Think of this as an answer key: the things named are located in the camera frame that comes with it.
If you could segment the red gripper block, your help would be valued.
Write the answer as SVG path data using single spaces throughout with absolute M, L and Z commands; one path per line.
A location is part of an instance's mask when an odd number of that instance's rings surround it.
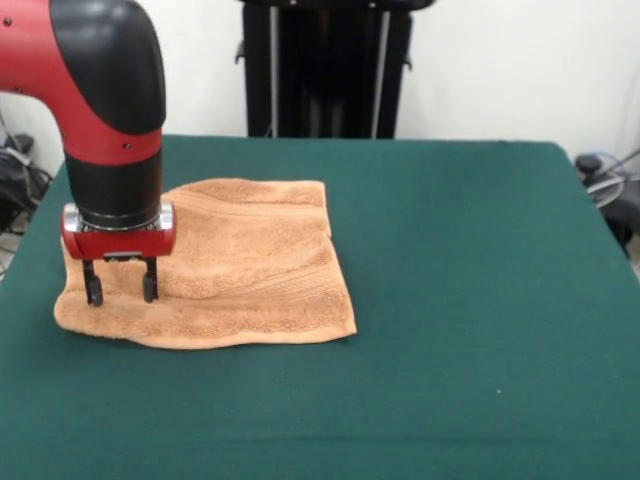
M 103 304 L 100 278 L 92 260 L 107 258 L 145 258 L 143 298 L 153 303 L 159 298 L 157 259 L 169 256 L 176 242 L 176 211 L 170 202 L 163 202 L 157 218 L 147 227 L 133 230 L 96 230 L 82 218 L 74 203 L 64 205 L 61 235 L 66 251 L 72 258 L 83 260 L 83 277 L 87 303 Z

